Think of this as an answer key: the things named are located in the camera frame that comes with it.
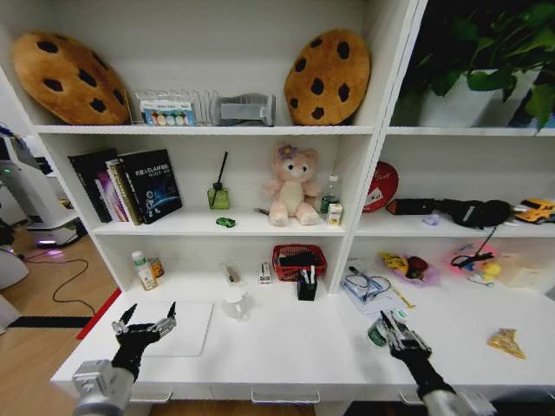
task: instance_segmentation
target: white mug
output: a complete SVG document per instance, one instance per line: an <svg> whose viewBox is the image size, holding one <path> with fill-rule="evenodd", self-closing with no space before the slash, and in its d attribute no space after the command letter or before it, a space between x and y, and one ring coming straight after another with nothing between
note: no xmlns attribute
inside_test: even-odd
<svg viewBox="0 0 555 416"><path fill-rule="evenodd" d="M231 318L243 321L248 319L246 311L246 291L241 288L230 288L225 294L222 307Z"/></svg>

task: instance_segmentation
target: red basket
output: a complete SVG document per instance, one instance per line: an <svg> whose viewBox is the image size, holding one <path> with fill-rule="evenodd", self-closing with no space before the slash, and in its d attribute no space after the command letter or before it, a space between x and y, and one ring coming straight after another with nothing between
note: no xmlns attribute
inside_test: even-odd
<svg viewBox="0 0 555 416"><path fill-rule="evenodd" d="M280 266L279 265L279 256L294 256L296 254L311 252L316 255L318 259L318 264L316 266L316 279L323 276L326 272L326 268L328 267L328 263L326 262L326 257L323 256L320 247L317 245L309 245L309 244L287 244L287 245L277 245L274 247L274 253L271 258L274 270L277 273L277 278L284 282L295 282L299 276L299 272L302 269L306 269L310 271L310 267L303 267L303 266Z"/></svg>

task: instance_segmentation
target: yellow toy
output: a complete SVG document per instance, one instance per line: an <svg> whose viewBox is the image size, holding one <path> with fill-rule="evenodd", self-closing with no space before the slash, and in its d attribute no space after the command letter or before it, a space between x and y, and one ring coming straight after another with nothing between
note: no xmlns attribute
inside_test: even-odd
<svg viewBox="0 0 555 416"><path fill-rule="evenodd" d="M555 222L555 202L546 199L528 198L520 203L527 208L514 217L525 223L542 224Z"/></svg>

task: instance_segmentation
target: label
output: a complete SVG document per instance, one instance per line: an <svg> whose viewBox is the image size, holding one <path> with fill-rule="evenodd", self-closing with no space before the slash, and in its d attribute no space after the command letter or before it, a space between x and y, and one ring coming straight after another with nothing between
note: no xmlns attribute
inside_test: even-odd
<svg viewBox="0 0 555 416"><path fill-rule="evenodd" d="M150 269L139 270L139 279L145 286L146 290L154 289L156 287L156 282Z"/></svg>

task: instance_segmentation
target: pink toy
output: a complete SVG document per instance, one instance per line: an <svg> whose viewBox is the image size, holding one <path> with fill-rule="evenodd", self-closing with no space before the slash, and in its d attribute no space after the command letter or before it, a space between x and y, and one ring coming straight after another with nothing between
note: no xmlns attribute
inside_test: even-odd
<svg viewBox="0 0 555 416"><path fill-rule="evenodd" d="M318 152L310 149L299 152L296 147L278 143L271 167L276 178L264 185L273 197L270 208L270 223L287 225L289 217L296 217L301 225L313 225L320 221L313 207L320 185L312 178L316 175Z"/></svg>

